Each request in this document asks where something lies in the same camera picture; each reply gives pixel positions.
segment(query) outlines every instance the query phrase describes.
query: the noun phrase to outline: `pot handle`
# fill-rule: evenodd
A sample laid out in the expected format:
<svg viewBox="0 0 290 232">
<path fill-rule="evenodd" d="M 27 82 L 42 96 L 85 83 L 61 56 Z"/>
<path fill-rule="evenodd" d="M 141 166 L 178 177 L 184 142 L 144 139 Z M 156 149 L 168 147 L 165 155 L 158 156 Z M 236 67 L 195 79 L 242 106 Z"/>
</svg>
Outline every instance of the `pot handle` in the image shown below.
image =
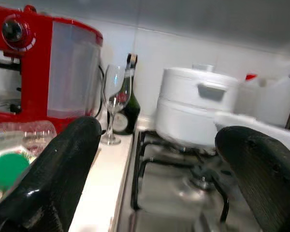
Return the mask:
<svg viewBox="0 0 290 232">
<path fill-rule="evenodd" d="M 202 87 L 206 87 L 206 88 L 214 88 L 214 89 L 218 89 L 218 90 L 221 90 L 224 92 L 226 92 L 229 89 L 228 86 L 224 86 L 224 85 L 213 83 L 213 82 L 206 82 L 206 81 L 198 82 L 197 86 L 202 86 Z"/>
</svg>

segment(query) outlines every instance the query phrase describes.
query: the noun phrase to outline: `white countertop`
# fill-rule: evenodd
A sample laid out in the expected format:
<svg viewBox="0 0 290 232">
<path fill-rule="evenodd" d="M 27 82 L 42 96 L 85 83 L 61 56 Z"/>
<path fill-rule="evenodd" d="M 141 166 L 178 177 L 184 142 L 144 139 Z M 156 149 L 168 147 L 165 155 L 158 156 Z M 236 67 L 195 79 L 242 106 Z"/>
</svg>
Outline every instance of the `white countertop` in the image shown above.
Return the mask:
<svg viewBox="0 0 290 232">
<path fill-rule="evenodd" d="M 126 175 L 132 135 L 119 136 L 121 144 L 99 145 L 69 232 L 108 232 Z"/>
</svg>

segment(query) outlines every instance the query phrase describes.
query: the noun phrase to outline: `backsplash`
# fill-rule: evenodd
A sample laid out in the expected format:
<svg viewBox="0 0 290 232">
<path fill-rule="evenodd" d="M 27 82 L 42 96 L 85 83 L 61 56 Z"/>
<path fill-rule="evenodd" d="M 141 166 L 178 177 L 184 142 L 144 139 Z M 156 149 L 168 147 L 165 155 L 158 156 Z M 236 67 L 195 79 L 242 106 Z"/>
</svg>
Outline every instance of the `backsplash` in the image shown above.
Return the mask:
<svg viewBox="0 0 290 232">
<path fill-rule="evenodd" d="M 98 14 L 95 12 L 91 16 L 89 10 L 84 10 L 84 13 L 81 14 L 82 8 L 79 7 L 75 7 L 75 11 L 72 10 L 73 7 L 67 5 L 61 9 L 59 7 L 59 4 L 63 4 L 61 1 L 34 0 L 28 1 L 28 3 L 36 5 L 38 11 L 47 10 L 48 13 L 72 17 L 100 30 L 104 37 L 101 52 L 104 67 L 109 63 L 124 65 L 129 52 L 138 54 L 139 62 L 136 68 L 134 88 L 141 105 L 142 116 L 154 117 L 155 115 L 164 68 L 191 68 L 193 64 L 211 64 L 215 66 L 216 72 L 240 80 L 244 80 L 248 72 L 266 77 L 290 74 L 290 52 L 288 52 L 290 47 L 288 46 L 273 49 L 263 44 L 252 46 L 251 43 L 243 41 L 231 43 L 233 40 L 214 35 L 205 37 L 204 34 L 199 35 L 196 32 L 188 35 L 176 30 L 176 27 L 173 28 L 173 31 L 167 26 L 163 27 L 161 21 L 155 28 L 150 28 L 145 24 L 146 20 L 138 21 L 142 18 L 138 13 L 135 14 L 134 10 L 140 4 L 138 1 L 121 1 L 125 2 L 124 5 L 130 6 L 130 9 L 125 8 L 122 11 L 126 11 L 127 15 L 131 11 L 131 15 L 127 17 L 123 17 L 125 14 L 116 15 L 118 12 L 114 5 L 110 8 L 101 7 L 102 10 Z M 89 0 L 79 2 L 94 6 Z M 5 2 L 5 6 L 16 7 L 15 4 L 17 7 L 23 7 L 26 1 Z M 117 4 L 118 7 L 124 8 L 122 4 Z M 19 87 L 19 81 L 19 77 L 6 76 L 6 73 L 0 70 L 0 89 L 15 90 L 16 87 Z"/>
</svg>

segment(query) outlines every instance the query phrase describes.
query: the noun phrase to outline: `red cap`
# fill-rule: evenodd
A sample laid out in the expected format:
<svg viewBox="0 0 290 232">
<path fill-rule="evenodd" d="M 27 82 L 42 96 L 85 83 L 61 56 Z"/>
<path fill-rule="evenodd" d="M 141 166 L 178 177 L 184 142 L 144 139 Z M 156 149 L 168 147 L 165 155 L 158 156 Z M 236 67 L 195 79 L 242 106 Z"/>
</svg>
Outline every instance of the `red cap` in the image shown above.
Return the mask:
<svg viewBox="0 0 290 232">
<path fill-rule="evenodd" d="M 254 79 L 254 78 L 256 78 L 258 75 L 256 75 L 256 74 L 252 74 L 252 73 L 248 73 L 247 75 L 246 75 L 246 81 L 250 81 L 250 80 L 252 80 L 252 79 Z"/>
</svg>

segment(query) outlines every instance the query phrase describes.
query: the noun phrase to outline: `bottle label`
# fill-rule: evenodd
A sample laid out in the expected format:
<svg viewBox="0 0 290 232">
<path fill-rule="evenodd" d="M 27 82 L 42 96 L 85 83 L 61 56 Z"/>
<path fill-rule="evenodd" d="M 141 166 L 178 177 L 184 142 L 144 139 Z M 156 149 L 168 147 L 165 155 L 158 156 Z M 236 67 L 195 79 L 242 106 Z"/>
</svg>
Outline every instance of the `bottle label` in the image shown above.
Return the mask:
<svg viewBox="0 0 290 232">
<path fill-rule="evenodd" d="M 113 122 L 113 129 L 115 131 L 124 131 L 128 126 L 128 118 L 121 114 L 116 113 Z"/>
</svg>

